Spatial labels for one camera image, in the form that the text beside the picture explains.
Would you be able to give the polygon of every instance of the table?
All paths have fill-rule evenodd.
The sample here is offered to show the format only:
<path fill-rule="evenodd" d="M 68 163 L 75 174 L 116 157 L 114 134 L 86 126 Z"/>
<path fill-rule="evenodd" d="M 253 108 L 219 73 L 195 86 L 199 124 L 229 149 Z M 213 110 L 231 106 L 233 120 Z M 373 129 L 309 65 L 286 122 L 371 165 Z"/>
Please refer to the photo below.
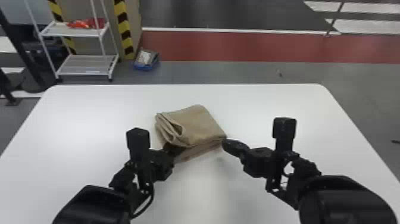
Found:
<path fill-rule="evenodd" d="M 47 90 L 1 156 L 0 223 L 51 223 L 85 185 L 107 186 L 129 159 L 127 130 L 149 129 L 158 149 L 155 113 L 193 104 L 251 147 L 274 146 L 275 117 L 296 118 L 295 151 L 325 174 L 354 178 L 400 214 L 399 182 L 323 86 L 83 85 Z M 219 149 L 156 183 L 154 203 L 132 223 L 299 223 L 264 185 Z"/>

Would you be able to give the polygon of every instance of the metal shelf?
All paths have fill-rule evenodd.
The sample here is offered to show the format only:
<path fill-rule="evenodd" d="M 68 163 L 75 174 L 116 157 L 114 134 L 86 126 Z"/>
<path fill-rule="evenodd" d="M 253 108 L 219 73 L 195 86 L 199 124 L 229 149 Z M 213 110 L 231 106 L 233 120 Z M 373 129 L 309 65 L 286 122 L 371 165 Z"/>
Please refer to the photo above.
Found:
<path fill-rule="evenodd" d="M 67 23 L 59 23 L 56 21 L 52 21 L 49 25 L 46 26 L 41 32 L 41 36 L 69 36 L 76 38 L 98 38 L 103 37 L 107 29 L 109 28 L 110 23 L 105 23 L 103 29 L 79 29 L 79 28 L 70 28 L 67 26 Z"/>
<path fill-rule="evenodd" d="M 109 76 L 118 61 L 117 55 L 69 55 L 59 67 L 57 75 L 95 75 Z"/>

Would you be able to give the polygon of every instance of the towel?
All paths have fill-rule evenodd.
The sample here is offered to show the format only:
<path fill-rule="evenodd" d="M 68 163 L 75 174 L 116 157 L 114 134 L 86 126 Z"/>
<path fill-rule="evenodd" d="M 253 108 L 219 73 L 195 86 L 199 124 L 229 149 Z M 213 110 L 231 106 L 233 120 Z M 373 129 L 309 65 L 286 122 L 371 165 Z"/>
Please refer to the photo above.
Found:
<path fill-rule="evenodd" d="M 214 150 L 226 138 L 225 132 L 202 105 L 157 113 L 155 128 L 163 143 L 168 142 L 169 147 L 180 149 L 175 163 Z"/>

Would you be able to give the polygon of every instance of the yellow and black striped column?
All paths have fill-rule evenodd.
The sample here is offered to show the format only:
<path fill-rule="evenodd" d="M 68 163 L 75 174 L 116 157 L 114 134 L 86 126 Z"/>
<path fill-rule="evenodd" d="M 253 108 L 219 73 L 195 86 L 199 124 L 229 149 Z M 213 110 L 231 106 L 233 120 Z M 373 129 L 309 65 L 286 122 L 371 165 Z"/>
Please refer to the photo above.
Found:
<path fill-rule="evenodd" d="M 49 7 L 51 9 L 51 13 L 53 13 L 54 19 L 57 22 L 64 22 L 63 20 L 63 16 L 61 14 L 61 8 L 60 6 L 57 4 L 56 0 L 48 0 L 48 4 Z M 72 54 L 76 54 L 76 50 L 75 50 L 75 43 L 72 40 L 72 38 L 69 37 L 65 37 L 64 38 L 65 44 L 69 47 L 69 49 L 71 50 Z"/>
<path fill-rule="evenodd" d="M 114 0 L 114 11 L 118 22 L 118 31 L 121 34 L 122 48 L 125 59 L 135 59 L 135 48 L 130 34 L 128 14 L 125 0 Z"/>

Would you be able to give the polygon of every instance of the cable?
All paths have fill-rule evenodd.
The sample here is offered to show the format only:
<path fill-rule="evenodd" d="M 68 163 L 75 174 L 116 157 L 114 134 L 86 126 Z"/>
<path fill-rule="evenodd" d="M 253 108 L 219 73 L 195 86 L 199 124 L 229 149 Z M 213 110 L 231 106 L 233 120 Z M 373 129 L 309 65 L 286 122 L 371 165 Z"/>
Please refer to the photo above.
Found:
<path fill-rule="evenodd" d="M 148 209 L 149 206 L 151 205 L 151 203 L 154 201 L 154 184 L 153 183 L 150 183 L 150 188 L 151 189 L 150 189 L 150 200 L 149 200 L 149 202 L 147 202 L 147 204 L 140 211 L 138 211 L 137 213 L 133 214 L 132 215 L 132 219 L 140 216 L 143 212 L 145 212 L 146 209 Z"/>

